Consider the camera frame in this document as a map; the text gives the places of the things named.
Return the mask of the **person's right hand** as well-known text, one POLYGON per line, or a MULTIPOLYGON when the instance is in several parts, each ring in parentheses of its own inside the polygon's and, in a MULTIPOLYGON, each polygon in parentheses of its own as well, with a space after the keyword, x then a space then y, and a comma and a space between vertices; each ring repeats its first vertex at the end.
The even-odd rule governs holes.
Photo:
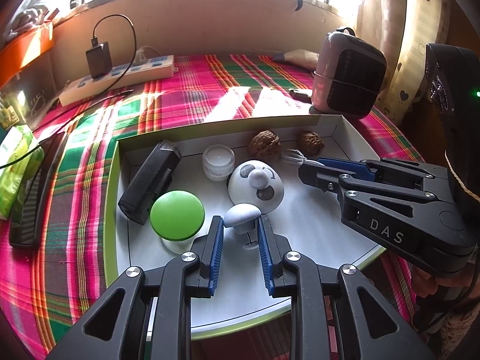
MULTIPOLYGON (((412 290, 416 294, 416 305, 420 306, 421 300, 433 296, 440 287, 468 288, 472 282, 474 273, 474 265, 468 263, 458 274, 448 278, 436 278, 422 269, 411 265, 411 285, 412 290)), ((473 291, 469 297, 462 301, 457 310, 463 311, 479 311, 479 280, 477 280, 473 291)))

